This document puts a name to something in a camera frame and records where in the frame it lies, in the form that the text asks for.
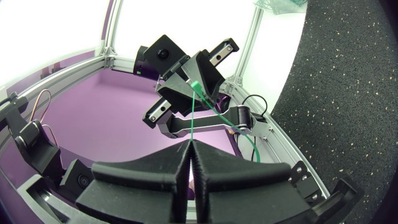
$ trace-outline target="purple wall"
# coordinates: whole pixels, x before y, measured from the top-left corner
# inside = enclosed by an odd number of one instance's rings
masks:
[[[74,158],[88,166],[92,161],[130,161],[188,139],[189,135],[169,139],[158,128],[151,129],[142,122],[144,112],[159,98],[154,86],[154,81],[129,73],[101,70],[53,99],[44,124],[51,125],[59,145],[65,148],[64,166]],[[195,117],[207,114],[213,112],[195,113]],[[194,138],[234,154],[225,131],[196,133]],[[0,157],[0,167],[16,187],[35,173],[13,143]],[[21,206],[12,202],[21,198],[16,197],[13,189],[2,186],[0,190],[17,221],[21,217],[15,215],[21,212]]]

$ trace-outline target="wire connector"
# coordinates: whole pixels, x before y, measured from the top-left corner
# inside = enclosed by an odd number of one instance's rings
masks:
[[[193,88],[193,91],[197,93],[198,96],[203,96],[203,90],[201,89],[201,85],[198,81],[194,81],[191,84],[191,87]]]

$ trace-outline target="black 3d-printed part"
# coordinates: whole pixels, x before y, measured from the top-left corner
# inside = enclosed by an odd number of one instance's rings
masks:
[[[107,222],[183,223],[187,213],[189,141],[130,162],[96,162],[78,208]]]
[[[246,161],[200,141],[192,149],[199,223],[275,223],[313,215],[287,182],[288,164]]]

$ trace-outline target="black cable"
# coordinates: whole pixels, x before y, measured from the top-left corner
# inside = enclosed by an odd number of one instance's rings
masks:
[[[262,97],[262,96],[260,96],[260,95],[257,95],[257,94],[249,95],[248,97],[246,97],[246,98],[243,100],[242,105],[244,105],[244,102],[246,102],[246,100],[248,100],[248,99],[249,99],[250,97],[252,97],[252,96],[258,96],[258,97],[262,98],[262,99],[264,100],[264,102],[266,102],[266,110],[264,110],[264,112],[262,112],[262,114],[261,114],[261,116],[264,117],[264,114],[267,112],[267,109],[268,109],[268,103],[267,103],[266,99],[264,99],[264,97]]]
[[[251,161],[253,162],[253,157],[254,157],[254,148],[253,152],[251,153]]]
[[[235,142],[236,142],[236,147],[238,148],[238,151],[242,154],[242,151],[241,151],[241,149],[239,148],[239,145],[238,145],[238,138],[239,138],[239,134],[236,135],[236,141]]]
[[[4,100],[0,101],[0,106],[2,106],[3,104],[7,103],[8,101],[11,101],[11,99],[9,97],[7,97]]]

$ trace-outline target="purple panel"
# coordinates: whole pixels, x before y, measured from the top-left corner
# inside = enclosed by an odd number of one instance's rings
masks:
[[[51,125],[62,147],[93,161],[146,156],[189,138],[169,139],[142,122],[144,112],[159,98],[154,85],[152,80],[129,73],[102,70],[56,98],[44,123]],[[234,154],[224,131],[194,137]]]
[[[105,15],[104,27],[102,29],[101,40],[105,39],[106,29],[108,28],[109,15],[111,15],[112,4],[113,4],[113,0],[110,0],[109,5],[108,5],[108,10],[106,11],[106,15]]]
[[[42,223],[2,174],[0,174],[0,198],[14,223]]]
[[[60,62],[60,66],[61,67],[67,67],[67,66],[71,66],[77,62],[81,62],[84,61],[86,59],[92,58],[94,57],[94,52],[86,52],[80,55],[76,55],[74,57],[70,57],[67,58],[65,60],[62,60]],[[43,69],[46,69],[51,71],[51,69],[53,68],[53,65],[50,65],[48,67],[45,67]],[[13,91],[16,91],[17,93],[21,93],[22,91],[26,90],[28,87],[30,87],[31,85],[37,83],[38,81],[40,81],[40,75],[42,74],[42,70],[39,70],[27,77],[25,77],[24,79],[20,80],[19,82],[13,84],[12,86],[10,86],[7,89],[7,95],[9,95],[10,93],[12,93]]]

